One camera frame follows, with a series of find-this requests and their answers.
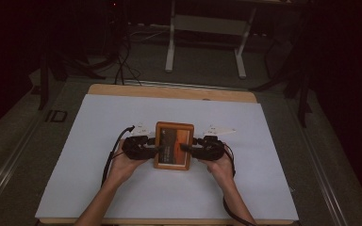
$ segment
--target wrist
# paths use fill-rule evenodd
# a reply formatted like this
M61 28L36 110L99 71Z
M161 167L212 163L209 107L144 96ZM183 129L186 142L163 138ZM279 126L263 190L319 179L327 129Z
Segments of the wrist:
M237 185L233 178L229 178L220 183L220 188L222 189L222 193L227 193L237 189Z
M117 190L121 185L123 184L123 181L119 178L107 178L102 185L102 188L106 188L109 190Z

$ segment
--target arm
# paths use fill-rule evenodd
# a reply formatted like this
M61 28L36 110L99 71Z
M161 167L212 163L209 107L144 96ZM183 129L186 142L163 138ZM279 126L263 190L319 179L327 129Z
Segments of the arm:
M256 224L254 218L248 210L248 207L245 205L242 197L239 194L237 185L234 181L232 163L229 157L224 154L219 160L216 161L199 161L207 165L207 170L212 173L217 184L222 189L225 202L227 203L231 212L252 224ZM243 224L234 220L234 225Z
M146 160L137 161L129 159L125 154L123 154L123 150L121 150L121 148L119 148L119 150L115 153L115 156L116 157L112 160L107 179L93 198L90 205L75 222L76 226L100 226L117 189L131 177L132 173L139 165L146 162Z

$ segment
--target desk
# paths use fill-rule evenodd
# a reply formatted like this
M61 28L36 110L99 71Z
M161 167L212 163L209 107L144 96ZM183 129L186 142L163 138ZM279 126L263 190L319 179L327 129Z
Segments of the desk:
M213 120L236 128L235 134L220 139L234 151L235 180L256 221L289 224L298 219L264 114L252 93L111 85L90 87L36 218L42 223L74 222L99 189L116 137L140 120L151 130L157 121L190 122L195 137ZM189 171L154 169L153 161L141 165L118 190L104 223L229 224L231 219L214 179L192 159Z
M206 18L199 16L180 15L175 12L175 0L172 0L171 19L170 19L170 41L169 49L167 52L165 71L170 73L173 71L173 59L175 52L174 44L174 32L175 30L188 30L198 32L208 32L224 35L236 35L241 36L240 45L235 49L235 59L237 62L237 68L239 78L244 79L247 77L245 72L245 66L243 64L242 52L245 48L245 43L249 37L249 33L252 27L252 23L255 18L257 6L259 5L273 5L278 7L288 8L301 8L304 7L302 3L295 3L299 1L280 1L280 0L237 0L232 2L246 2L252 4L250 10L250 16L247 21L241 20L226 20L218 18Z

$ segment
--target person's left hand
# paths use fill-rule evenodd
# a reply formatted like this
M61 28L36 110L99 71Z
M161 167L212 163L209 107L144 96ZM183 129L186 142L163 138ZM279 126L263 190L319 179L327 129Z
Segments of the person's left hand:
M134 170L147 160L133 160L129 159L125 153L123 153L123 142L120 140L119 148L114 153L114 158L111 162L110 171L108 173L107 181L114 182L118 185L124 183L131 177Z

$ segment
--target white paper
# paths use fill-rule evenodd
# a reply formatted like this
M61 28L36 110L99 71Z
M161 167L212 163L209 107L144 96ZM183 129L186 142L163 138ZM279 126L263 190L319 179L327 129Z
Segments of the white paper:
M196 135L212 124L235 128L219 139L234 152L235 180L254 218L298 219L260 104L105 95L86 95L36 218L78 218L99 190L117 136L136 121L152 131L157 121L191 123ZM153 160L138 167L106 218L229 217L212 175L192 159L188 171L154 169Z

